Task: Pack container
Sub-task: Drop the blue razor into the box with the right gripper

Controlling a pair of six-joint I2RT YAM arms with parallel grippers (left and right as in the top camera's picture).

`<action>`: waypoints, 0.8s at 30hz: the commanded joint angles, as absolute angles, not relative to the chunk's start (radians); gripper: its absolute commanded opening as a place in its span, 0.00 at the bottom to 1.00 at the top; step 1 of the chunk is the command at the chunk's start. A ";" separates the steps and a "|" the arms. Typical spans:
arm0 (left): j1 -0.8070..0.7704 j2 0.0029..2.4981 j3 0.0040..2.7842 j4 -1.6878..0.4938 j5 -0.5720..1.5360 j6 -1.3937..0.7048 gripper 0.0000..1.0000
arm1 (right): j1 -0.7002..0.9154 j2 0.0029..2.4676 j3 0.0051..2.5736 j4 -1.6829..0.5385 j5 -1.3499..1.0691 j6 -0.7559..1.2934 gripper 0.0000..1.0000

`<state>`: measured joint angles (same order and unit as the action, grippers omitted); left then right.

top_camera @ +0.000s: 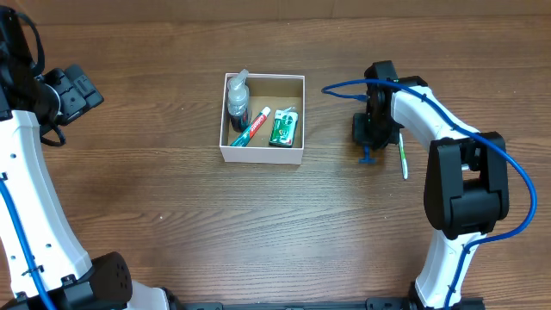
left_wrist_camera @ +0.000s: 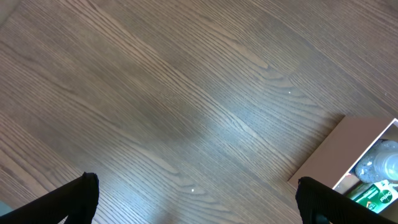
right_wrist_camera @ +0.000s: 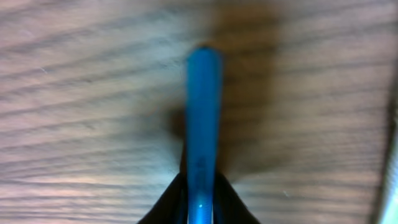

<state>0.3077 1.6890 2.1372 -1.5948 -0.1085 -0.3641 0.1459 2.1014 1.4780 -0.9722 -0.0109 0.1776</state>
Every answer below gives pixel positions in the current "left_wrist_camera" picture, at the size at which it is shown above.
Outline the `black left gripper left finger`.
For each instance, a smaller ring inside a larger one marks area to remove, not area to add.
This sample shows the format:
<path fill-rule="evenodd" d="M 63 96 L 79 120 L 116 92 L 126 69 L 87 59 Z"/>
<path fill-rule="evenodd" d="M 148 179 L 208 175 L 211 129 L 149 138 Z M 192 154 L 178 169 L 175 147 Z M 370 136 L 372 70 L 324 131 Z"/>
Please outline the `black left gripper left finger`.
<path fill-rule="evenodd" d="M 59 223 L 91 224 L 100 190 L 95 173 L 83 175 L 36 200 L 1 216 L 3 224 Z"/>

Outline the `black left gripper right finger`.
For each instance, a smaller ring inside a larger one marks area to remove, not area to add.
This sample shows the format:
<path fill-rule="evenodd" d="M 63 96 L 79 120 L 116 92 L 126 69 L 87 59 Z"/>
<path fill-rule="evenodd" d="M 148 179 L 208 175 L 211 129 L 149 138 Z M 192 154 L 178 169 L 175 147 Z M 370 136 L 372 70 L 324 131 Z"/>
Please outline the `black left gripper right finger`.
<path fill-rule="evenodd" d="M 295 199 L 303 224 L 394 224 L 311 177 L 298 180 Z"/>

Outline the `green Dettol soap packet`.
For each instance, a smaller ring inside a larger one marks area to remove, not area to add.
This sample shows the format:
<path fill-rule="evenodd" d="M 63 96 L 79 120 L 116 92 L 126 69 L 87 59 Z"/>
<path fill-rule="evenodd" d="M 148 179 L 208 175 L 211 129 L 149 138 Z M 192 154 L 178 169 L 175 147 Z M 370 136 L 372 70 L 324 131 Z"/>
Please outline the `green Dettol soap packet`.
<path fill-rule="evenodd" d="M 346 196 L 367 209 L 380 213 L 397 200 L 397 184 L 388 180 L 372 184 L 360 183 Z"/>

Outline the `clear spray bottle dark liquid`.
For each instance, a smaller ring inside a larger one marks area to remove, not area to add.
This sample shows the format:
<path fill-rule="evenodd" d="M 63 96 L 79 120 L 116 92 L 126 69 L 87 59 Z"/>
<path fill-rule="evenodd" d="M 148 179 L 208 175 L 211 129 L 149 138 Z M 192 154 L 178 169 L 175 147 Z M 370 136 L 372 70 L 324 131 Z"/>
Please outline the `clear spray bottle dark liquid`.
<path fill-rule="evenodd" d="M 356 164 L 354 173 L 365 183 L 397 181 L 397 142 L 377 140 Z"/>

